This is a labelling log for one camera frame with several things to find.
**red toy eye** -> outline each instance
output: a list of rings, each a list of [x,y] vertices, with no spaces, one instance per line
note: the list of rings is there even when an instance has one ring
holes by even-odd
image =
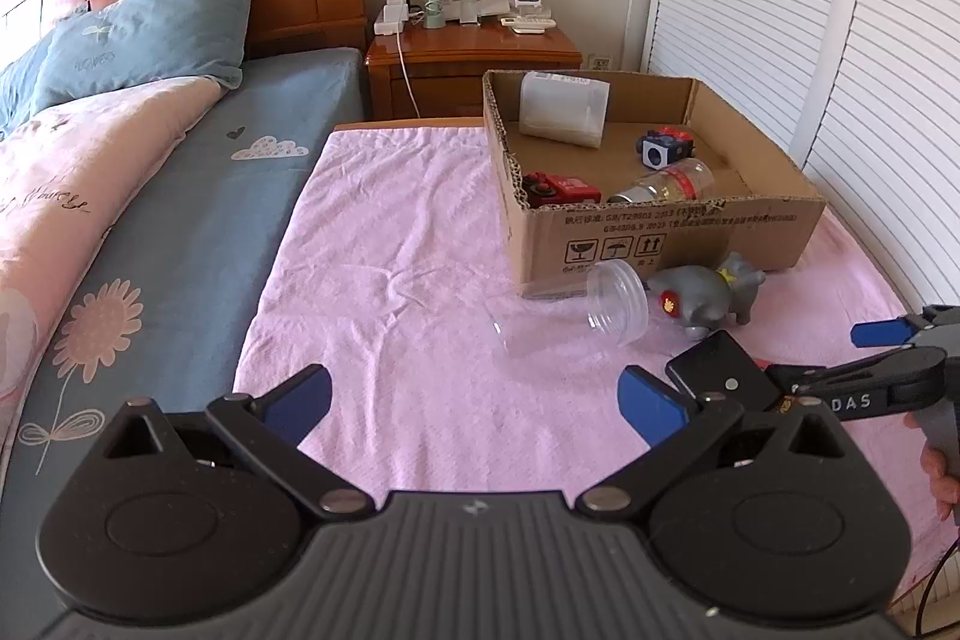
[[[672,290],[664,290],[661,293],[661,308],[670,317],[680,317],[680,296]]]

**screw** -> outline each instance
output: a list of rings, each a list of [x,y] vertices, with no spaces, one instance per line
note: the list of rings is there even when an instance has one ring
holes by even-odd
[[[320,507],[337,515],[359,512],[366,506],[366,494],[356,488],[334,488],[320,497]]]
[[[584,504],[596,512],[616,512],[630,506],[630,494],[615,485],[597,485],[584,492]]]

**blue pillow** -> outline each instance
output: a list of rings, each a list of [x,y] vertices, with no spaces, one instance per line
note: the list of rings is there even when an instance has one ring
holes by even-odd
[[[84,1],[64,20],[89,11],[90,2]],[[47,57],[54,30],[56,28],[0,71],[0,140],[30,119],[30,102],[37,85],[37,75],[40,74],[43,59]]]
[[[31,112],[157,79],[240,85],[251,0],[120,0],[54,31]]]

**cloud print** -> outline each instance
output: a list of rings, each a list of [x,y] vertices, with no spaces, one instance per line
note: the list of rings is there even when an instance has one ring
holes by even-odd
[[[230,156],[234,161],[253,161],[257,158],[296,158],[306,155],[307,148],[298,148],[293,140],[278,142],[277,137],[260,137],[245,150],[237,150]]]

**cable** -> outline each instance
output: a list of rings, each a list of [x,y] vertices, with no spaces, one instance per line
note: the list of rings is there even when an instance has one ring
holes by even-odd
[[[917,608],[917,622],[914,626],[914,640],[926,640],[928,637],[935,637],[941,632],[947,632],[949,629],[956,629],[960,627],[960,621],[954,621],[950,624],[946,624],[944,627],[939,627],[939,629],[930,629],[929,632],[923,631],[923,610],[926,608],[926,601],[929,599],[930,592],[933,591],[933,584],[936,581],[937,576],[944,569],[944,566],[947,565],[949,557],[952,557],[956,551],[957,547],[960,546],[960,539],[954,540],[953,545],[947,548],[947,552],[943,555],[941,560],[937,563],[937,566],[934,567],[933,572],[930,574],[930,580],[926,582],[926,587],[923,589],[923,597],[920,597],[920,606]]]
[[[413,102],[414,112],[416,112],[416,116],[418,118],[421,118],[421,114],[419,114],[419,106],[416,106],[416,98],[414,98],[414,89],[410,85],[410,76],[409,74],[407,74],[407,64],[403,60],[403,44],[400,42],[399,26],[397,27],[397,52],[400,54],[400,68],[402,68],[403,70],[403,80],[407,83],[407,92],[408,94],[410,94],[411,102]]]

